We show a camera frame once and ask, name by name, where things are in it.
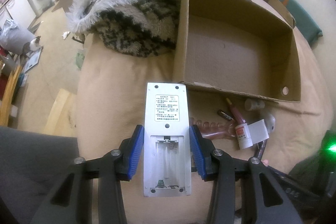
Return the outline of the wooden chair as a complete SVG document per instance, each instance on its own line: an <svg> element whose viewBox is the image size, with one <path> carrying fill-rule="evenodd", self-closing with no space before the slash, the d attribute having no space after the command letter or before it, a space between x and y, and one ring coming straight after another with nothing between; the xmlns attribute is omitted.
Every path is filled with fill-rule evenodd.
<svg viewBox="0 0 336 224"><path fill-rule="evenodd" d="M11 102L13 100L14 91L17 86L18 78L19 75L21 74L21 71L22 66L19 65L9 75L8 82L3 95L3 100L1 103L1 115L0 115L1 126L6 127L8 125L9 116L11 112Z"/></svg>

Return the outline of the brown cardboard box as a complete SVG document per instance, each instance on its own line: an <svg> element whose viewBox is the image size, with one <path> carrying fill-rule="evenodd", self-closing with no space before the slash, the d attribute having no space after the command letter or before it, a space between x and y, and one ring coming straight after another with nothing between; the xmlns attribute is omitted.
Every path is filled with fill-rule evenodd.
<svg viewBox="0 0 336 224"><path fill-rule="evenodd" d="M279 0L181 0L173 80L196 90L299 102L294 26Z"/></svg>

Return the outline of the white earbuds case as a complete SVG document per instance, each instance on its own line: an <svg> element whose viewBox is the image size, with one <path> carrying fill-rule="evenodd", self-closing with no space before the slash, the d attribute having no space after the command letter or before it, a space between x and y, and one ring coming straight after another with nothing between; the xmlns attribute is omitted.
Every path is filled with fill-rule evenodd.
<svg viewBox="0 0 336 224"><path fill-rule="evenodd" d="M275 123L276 123L275 117L271 113L264 113L263 116L264 116L264 121L265 121L266 129L268 130L268 133L270 134L274 132Z"/></svg>

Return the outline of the small white cylindrical jar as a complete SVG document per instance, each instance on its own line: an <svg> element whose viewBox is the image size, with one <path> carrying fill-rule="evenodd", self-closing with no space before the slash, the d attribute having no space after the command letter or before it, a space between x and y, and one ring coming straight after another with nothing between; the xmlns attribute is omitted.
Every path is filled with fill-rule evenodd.
<svg viewBox="0 0 336 224"><path fill-rule="evenodd" d="M265 108L265 103L262 100L248 98L244 102L246 111L257 111Z"/></svg>

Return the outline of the clear pink toe separator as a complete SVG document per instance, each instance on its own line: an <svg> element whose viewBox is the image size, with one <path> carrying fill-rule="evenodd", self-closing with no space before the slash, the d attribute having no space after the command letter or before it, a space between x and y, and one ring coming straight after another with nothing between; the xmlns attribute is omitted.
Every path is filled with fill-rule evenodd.
<svg viewBox="0 0 336 224"><path fill-rule="evenodd" d="M201 121L200 119L189 118L191 126L196 125L205 139L234 139L236 138L234 120L224 121L223 123Z"/></svg>

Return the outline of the teal cushion with orange stripe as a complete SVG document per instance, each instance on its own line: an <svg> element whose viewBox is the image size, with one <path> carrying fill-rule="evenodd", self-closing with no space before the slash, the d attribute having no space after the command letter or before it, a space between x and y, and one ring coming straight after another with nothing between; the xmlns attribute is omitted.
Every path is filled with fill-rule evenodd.
<svg viewBox="0 0 336 224"><path fill-rule="evenodd" d="M296 0L279 0L294 17L296 26L312 48L323 32L310 14Z"/></svg>

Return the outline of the white remote control back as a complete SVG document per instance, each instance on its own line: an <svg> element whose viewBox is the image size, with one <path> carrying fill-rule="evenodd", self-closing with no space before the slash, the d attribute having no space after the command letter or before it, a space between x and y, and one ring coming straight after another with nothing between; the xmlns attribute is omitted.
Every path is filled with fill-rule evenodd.
<svg viewBox="0 0 336 224"><path fill-rule="evenodd" d="M143 152L143 194L191 194L191 150L184 84L148 83Z"/></svg>

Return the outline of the white medicine bottle red label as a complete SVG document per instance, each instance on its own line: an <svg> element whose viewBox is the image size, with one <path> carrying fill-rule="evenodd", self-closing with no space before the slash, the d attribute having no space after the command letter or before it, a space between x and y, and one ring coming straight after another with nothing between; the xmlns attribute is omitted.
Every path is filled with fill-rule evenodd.
<svg viewBox="0 0 336 224"><path fill-rule="evenodd" d="M249 127L246 123L242 123L235 127L236 137L239 148L246 149L253 146L252 137L250 135Z"/></svg>

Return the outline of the grey white cat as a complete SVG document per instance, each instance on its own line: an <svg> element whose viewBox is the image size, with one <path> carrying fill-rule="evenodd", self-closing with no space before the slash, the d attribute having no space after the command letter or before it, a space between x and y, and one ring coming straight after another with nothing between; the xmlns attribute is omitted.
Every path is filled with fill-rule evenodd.
<svg viewBox="0 0 336 224"><path fill-rule="evenodd" d="M42 49L43 46L40 45L41 36L36 36L30 42L23 46L22 54L25 57L31 57L34 52Z"/></svg>

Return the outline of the fluffy grey white blanket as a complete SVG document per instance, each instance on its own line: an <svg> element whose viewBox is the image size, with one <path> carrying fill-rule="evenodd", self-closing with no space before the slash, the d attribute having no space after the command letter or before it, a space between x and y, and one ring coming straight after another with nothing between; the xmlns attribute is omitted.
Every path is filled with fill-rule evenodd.
<svg viewBox="0 0 336 224"><path fill-rule="evenodd" d="M73 0L74 34L94 33L124 55L151 57L175 50L181 0Z"/></svg>

